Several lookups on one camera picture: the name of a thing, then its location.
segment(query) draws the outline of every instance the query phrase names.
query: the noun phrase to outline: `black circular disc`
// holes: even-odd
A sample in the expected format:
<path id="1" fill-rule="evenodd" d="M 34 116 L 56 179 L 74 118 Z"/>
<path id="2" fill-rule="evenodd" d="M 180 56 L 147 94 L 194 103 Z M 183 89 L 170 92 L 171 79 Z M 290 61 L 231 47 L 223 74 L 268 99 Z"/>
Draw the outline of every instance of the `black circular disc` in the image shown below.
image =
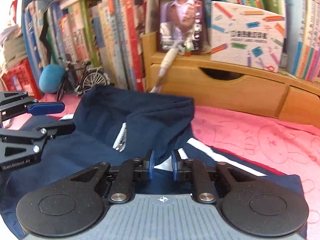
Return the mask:
<path id="1" fill-rule="evenodd" d="M 280 237 L 301 229 L 309 208 L 305 199 L 271 183 L 239 183 L 222 202 L 222 213 L 236 228 L 255 236 Z"/>
<path id="2" fill-rule="evenodd" d="M 44 237 L 66 237 L 92 226 L 102 215 L 101 197 L 92 189 L 74 185 L 41 188 L 17 205 L 23 230 Z"/>

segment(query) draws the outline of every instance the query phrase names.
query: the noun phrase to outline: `gray ribbed panel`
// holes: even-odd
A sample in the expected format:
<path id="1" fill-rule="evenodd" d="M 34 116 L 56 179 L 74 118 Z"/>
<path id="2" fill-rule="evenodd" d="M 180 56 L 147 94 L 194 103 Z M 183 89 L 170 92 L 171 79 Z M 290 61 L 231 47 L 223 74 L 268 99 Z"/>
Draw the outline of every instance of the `gray ribbed panel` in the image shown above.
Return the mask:
<path id="1" fill-rule="evenodd" d="M 137 194 L 129 203 L 111 206 L 94 228 L 60 240 L 258 240 L 229 226 L 213 205 L 200 204 L 190 195 Z M 24 240 L 40 240 L 27 236 Z M 298 235 L 278 238 L 303 240 Z"/>

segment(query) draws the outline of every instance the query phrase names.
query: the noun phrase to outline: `orange pencil illustration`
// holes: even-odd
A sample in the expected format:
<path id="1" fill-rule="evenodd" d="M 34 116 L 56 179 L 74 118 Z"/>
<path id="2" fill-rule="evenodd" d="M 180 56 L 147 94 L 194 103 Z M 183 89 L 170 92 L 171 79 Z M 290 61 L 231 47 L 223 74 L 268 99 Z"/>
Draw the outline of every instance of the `orange pencil illustration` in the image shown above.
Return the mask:
<path id="1" fill-rule="evenodd" d="M 266 22 L 276 22 L 276 21 L 283 21 L 284 17 L 280 15 L 267 16 L 267 17 L 264 17 L 263 20 L 265 20 Z"/>
<path id="2" fill-rule="evenodd" d="M 215 53 L 217 53 L 217 52 L 219 52 L 219 51 L 222 51 L 222 50 L 224 50 L 224 49 L 226 49 L 226 48 L 228 48 L 228 44 L 224 43 L 224 44 L 222 44 L 222 45 L 220 45 L 220 46 L 217 46 L 217 47 L 213 48 L 213 49 L 211 50 L 210 54 L 215 54 Z"/>
<path id="3" fill-rule="evenodd" d="M 235 21 L 236 19 L 233 18 L 233 15 L 229 13 L 225 8 L 223 8 L 219 3 L 214 3 L 214 6 L 217 7 L 225 16 L 230 18 L 231 20 Z"/>
<path id="4" fill-rule="evenodd" d="M 279 23 L 275 25 L 275 28 L 281 33 L 282 36 L 284 36 L 284 28 Z"/>
<path id="5" fill-rule="evenodd" d="M 244 11 L 241 12 L 242 15 L 263 15 L 263 11 Z"/>

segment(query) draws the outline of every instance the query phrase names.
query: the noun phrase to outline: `white box with pencil illustrations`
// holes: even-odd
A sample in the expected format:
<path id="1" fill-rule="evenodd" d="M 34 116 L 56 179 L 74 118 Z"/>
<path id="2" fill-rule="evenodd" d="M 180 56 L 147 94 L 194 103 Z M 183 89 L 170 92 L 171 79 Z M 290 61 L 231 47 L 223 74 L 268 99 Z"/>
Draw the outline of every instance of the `white box with pencil illustrations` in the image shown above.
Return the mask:
<path id="1" fill-rule="evenodd" d="M 212 2 L 211 60 L 277 72 L 285 17 L 227 2 Z"/>

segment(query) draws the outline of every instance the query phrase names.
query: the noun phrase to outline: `red plastic basket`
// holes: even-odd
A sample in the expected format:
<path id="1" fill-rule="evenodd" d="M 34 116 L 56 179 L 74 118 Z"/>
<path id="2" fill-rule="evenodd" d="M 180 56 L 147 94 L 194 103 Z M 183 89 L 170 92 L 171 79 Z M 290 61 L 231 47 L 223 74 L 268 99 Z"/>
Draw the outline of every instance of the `red plastic basket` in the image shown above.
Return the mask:
<path id="1" fill-rule="evenodd" d="M 2 80 L 7 86 L 8 91 L 23 90 L 27 91 L 29 96 L 38 100 L 42 98 L 42 94 L 33 78 L 28 59 L 22 60 L 11 68 L 2 76 Z"/>

